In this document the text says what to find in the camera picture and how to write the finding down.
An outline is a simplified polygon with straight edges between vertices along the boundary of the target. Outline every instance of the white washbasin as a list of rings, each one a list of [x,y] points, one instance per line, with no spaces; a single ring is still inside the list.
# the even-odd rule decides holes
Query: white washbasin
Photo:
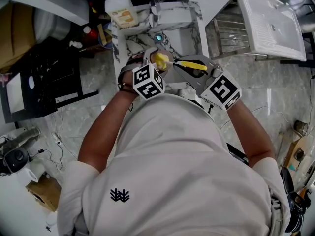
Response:
[[[301,29],[292,8],[278,0],[238,0],[252,52],[306,61]]]
[[[149,5],[136,7],[139,24],[134,27],[119,28],[113,22],[112,40],[116,79],[129,56],[150,47],[168,50],[174,58],[191,54],[209,56],[205,27],[198,4],[167,2],[160,3],[160,6],[160,18],[154,27],[149,24]],[[156,34],[163,36],[162,42],[156,42]],[[182,89],[187,86],[185,79],[173,69],[168,71],[164,79],[172,89]]]

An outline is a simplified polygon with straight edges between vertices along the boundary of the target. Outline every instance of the shirt sleeve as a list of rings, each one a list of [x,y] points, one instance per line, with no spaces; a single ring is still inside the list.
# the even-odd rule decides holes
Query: shirt sleeve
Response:
[[[58,204],[57,226],[60,236],[71,235],[82,212],[85,186],[99,175],[97,169],[83,162],[70,162],[65,170]]]
[[[282,204],[283,226],[281,234],[283,234],[290,222],[291,213],[277,162],[271,157],[266,157],[258,161],[252,169],[262,176],[269,188],[273,191],[275,197],[277,197]]]

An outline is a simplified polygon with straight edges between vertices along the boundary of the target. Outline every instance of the black arrow logo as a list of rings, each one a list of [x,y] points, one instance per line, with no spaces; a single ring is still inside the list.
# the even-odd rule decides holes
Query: black arrow logo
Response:
[[[128,195],[128,191],[126,192],[125,189],[123,189],[123,192],[117,190],[115,188],[115,191],[110,190],[111,199],[117,202],[118,200],[121,200],[123,203],[130,199],[130,196]]]

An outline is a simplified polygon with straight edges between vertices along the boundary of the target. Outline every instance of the toilet paper roll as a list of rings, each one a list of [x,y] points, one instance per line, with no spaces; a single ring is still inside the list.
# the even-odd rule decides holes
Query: toilet paper roll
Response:
[[[38,183],[44,172],[45,167],[41,162],[32,161],[18,172],[18,181],[22,186],[28,185],[31,181]]]

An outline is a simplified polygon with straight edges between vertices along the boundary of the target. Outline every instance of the chrome faucet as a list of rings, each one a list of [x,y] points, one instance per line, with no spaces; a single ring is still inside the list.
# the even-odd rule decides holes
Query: chrome faucet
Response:
[[[151,0],[150,1],[150,16],[149,23],[151,27],[155,27],[157,22],[159,21],[161,11],[161,5],[159,0]]]

